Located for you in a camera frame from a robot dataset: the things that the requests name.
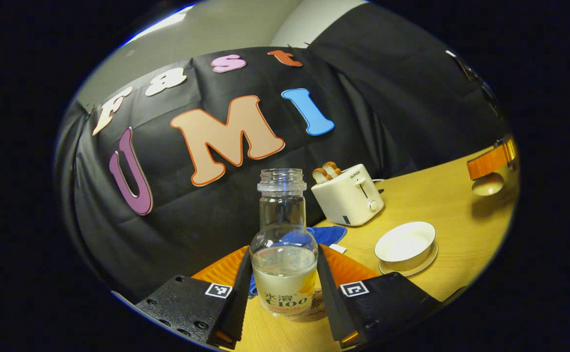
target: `blue towel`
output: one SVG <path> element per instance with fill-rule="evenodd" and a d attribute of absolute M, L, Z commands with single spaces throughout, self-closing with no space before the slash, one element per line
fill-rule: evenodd
<path fill-rule="evenodd" d="M 314 236 L 318 244 L 332 245 L 341 241 L 346 235 L 346 228 L 343 226 L 330 227 L 307 227 L 307 230 Z M 250 279 L 250 289 L 248 290 L 248 298 L 257 296 L 257 285 L 254 282 L 254 274 Z"/>

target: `wooden table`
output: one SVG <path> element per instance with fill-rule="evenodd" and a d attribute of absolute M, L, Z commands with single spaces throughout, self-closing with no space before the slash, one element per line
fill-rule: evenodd
<path fill-rule="evenodd" d="M 504 187 L 487 197 L 471 191 L 466 161 L 491 150 L 484 149 L 412 174 L 376 184 L 384 189 L 383 209 L 368 223 L 348 227 L 339 241 L 346 256 L 381 274 L 374 255 L 378 239 L 402 223 L 425 221 L 436 230 L 439 253 L 425 270 L 408 279 L 433 298 L 443 301 L 462 286 L 469 285 L 496 254 L 504 240 L 518 196 L 517 171 L 497 170 Z M 332 226 L 324 220 L 315 226 Z M 340 351 L 332 340 L 328 318 L 296 323 L 272 317 L 261 308 L 259 299 L 248 301 L 242 339 L 236 352 L 329 352 Z"/>

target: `white toaster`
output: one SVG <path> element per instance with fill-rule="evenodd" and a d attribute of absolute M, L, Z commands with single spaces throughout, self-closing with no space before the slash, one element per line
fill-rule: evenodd
<path fill-rule="evenodd" d="M 350 167 L 332 180 L 313 186 L 311 191 L 326 219 L 339 225 L 363 225 L 385 206 L 363 164 Z"/>

